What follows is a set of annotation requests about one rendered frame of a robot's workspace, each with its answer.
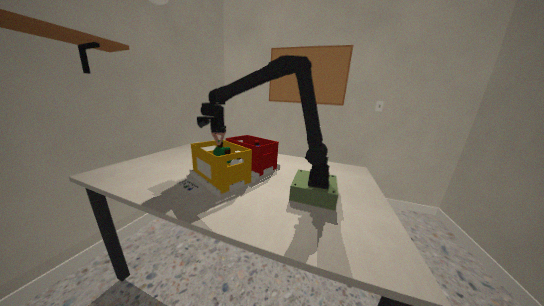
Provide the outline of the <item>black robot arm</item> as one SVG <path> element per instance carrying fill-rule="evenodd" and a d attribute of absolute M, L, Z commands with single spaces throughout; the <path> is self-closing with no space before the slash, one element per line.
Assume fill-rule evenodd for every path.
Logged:
<path fill-rule="evenodd" d="M 270 70 L 268 65 L 270 66 Z M 226 86 L 210 91 L 209 102 L 214 104 L 202 103 L 200 109 L 201 114 L 203 116 L 212 116 L 214 110 L 213 116 L 219 118 L 223 117 L 224 107 L 221 105 L 225 105 L 225 101 L 268 81 L 293 74 L 296 69 L 295 75 L 298 82 L 304 115 L 307 142 L 309 143 L 309 149 L 306 152 L 305 159 L 312 164 L 312 169 L 310 169 L 309 173 L 308 186 L 329 189 L 330 174 L 329 165 L 327 164 L 328 157 L 325 159 L 328 150 L 326 145 L 322 143 L 323 139 L 311 76 L 311 61 L 307 56 L 285 55 L 269 62 L 268 65 Z M 327 167 L 325 167 L 326 165 Z"/>

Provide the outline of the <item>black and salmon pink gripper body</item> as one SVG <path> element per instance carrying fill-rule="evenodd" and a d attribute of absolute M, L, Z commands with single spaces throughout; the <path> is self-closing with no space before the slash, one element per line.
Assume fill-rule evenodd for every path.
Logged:
<path fill-rule="evenodd" d="M 226 126 L 224 126 L 224 117 L 213 117 L 213 118 L 217 118 L 217 122 L 218 122 L 218 128 L 213 128 L 211 127 L 211 133 L 224 133 L 226 131 Z M 219 131 L 220 129 L 220 131 Z M 216 132 L 217 131 L 217 132 Z"/>

